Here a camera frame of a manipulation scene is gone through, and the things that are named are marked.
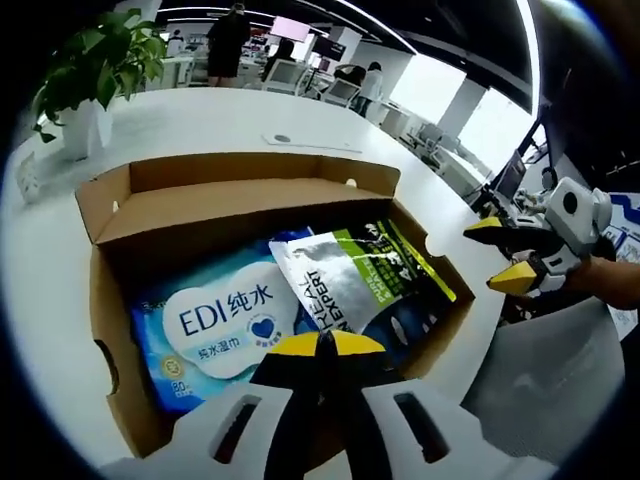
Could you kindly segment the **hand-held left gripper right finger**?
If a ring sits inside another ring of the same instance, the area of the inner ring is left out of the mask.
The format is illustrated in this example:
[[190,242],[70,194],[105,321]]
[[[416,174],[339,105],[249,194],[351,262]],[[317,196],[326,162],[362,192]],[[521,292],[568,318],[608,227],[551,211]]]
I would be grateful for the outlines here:
[[355,479],[550,479],[556,472],[491,445],[476,417],[425,381],[403,379],[366,336],[324,334],[323,394]]

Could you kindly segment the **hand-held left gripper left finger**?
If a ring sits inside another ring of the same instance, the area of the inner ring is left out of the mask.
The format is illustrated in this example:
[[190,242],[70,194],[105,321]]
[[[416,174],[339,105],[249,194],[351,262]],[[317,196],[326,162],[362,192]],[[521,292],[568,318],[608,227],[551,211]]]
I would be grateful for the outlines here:
[[253,378],[178,419],[144,458],[103,466],[105,479],[302,479],[310,471],[320,397],[317,337],[287,338]]

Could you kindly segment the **person's right hand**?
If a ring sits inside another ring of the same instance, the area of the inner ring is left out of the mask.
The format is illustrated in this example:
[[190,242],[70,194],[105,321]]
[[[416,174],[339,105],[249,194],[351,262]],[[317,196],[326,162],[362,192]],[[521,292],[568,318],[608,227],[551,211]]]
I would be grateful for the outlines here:
[[637,310],[640,296],[640,267],[590,256],[571,271],[564,287],[590,294],[619,310]]

